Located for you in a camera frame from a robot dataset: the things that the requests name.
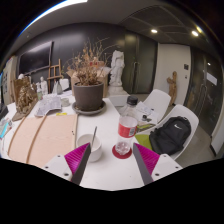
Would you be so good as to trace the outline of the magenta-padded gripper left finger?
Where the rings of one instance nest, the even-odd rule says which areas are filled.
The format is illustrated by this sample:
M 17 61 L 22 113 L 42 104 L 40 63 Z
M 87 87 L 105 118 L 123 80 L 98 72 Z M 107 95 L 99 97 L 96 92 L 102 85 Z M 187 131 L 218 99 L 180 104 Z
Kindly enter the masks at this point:
M 48 171 L 65 180 L 79 185 L 91 154 L 91 145 L 86 143 L 66 155 L 58 154 L 43 166 Z

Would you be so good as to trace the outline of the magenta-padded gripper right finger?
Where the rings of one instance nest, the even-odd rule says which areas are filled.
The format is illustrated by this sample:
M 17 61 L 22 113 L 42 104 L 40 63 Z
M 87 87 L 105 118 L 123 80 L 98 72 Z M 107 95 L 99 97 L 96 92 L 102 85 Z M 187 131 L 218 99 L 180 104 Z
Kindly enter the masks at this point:
M 133 144 L 133 154 L 145 185 L 182 169 L 169 155 L 159 155 L 137 143 Z

